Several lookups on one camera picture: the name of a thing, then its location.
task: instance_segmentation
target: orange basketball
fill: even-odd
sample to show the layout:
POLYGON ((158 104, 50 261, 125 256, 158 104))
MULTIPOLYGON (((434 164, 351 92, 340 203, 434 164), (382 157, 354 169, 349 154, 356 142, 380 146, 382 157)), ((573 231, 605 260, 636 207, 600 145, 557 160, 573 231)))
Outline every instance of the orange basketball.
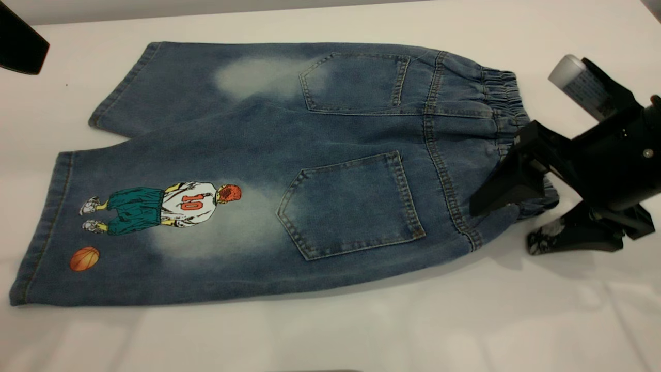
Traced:
POLYGON ((85 247, 73 254, 69 266, 74 271, 84 271, 96 265, 99 252, 94 247, 85 247))

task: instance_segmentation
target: white surface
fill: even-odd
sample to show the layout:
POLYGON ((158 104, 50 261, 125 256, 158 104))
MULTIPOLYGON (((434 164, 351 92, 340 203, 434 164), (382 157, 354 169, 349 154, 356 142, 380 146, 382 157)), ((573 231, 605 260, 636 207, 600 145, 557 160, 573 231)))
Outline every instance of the white surface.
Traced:
MULTIPOLYGON (((38 27, 41 75, 0 71, 0 283, 14 279, 62 150, 123 140, 87 118, 150 41, 390 42, 514 70, 531 117, 594 120, 547 76, 587 56, 639 102, 661 93, 661 25, 638 1, 445 0, 38 27)), ((345 289, 153 308, 0 306, 6 371, 661 371, 661 235, 529 257, 513 226, 451 264, 345 289)), ((661 198, 644 205, 661 221, 661 198)))
POLYGON ((275 11, 419 0, 4 0, 28 24, 275 11))

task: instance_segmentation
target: white sneaker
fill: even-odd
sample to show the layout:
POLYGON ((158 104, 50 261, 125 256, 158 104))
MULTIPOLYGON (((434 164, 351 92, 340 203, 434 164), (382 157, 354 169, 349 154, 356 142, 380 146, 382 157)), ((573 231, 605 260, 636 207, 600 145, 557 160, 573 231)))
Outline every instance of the white sneaker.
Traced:
POLYGON ((103 222, 97 220, 87 220, 83 223, 83 230, 93 232, 95 234, 103 234, 105 231, 98 227, 102 223, 103 222))
POLYGON ((82 216, 83 214, 96 212, 99 205, 101 205, 101 201, 98 199, 98 197, 91 197, 85 202, 85 204, 83 204, 78 214, 82 216))

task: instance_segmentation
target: denim shorts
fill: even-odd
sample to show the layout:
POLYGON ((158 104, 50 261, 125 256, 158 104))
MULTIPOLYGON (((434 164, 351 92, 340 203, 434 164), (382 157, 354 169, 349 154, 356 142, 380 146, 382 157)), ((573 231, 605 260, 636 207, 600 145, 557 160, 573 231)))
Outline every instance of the denim shorts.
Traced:
POLYGON ((11 304, 317 291, 439 265, 557 203, 469 214, 529 122, 512 72, 388 44, 150 44, 62 152, 11 304))

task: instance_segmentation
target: basketball player print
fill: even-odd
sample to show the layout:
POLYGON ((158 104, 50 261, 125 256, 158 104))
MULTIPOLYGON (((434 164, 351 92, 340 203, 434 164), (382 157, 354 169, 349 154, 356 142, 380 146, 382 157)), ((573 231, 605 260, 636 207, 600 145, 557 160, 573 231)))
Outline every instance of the basketball player print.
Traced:
POLYGON ((79 214, 114 209, 117 217, 110 222, 87 220, 83 229, 95 234, 124 235, 158 225, 195 226, 208 220, 216 206, 240 198, 239 186, 222 185, 216 189, 211 183, 191 181, 177 183, 165 190, 147 187, 120 190, 105 203, 101 203, 99 197, 91 197, 79 214))

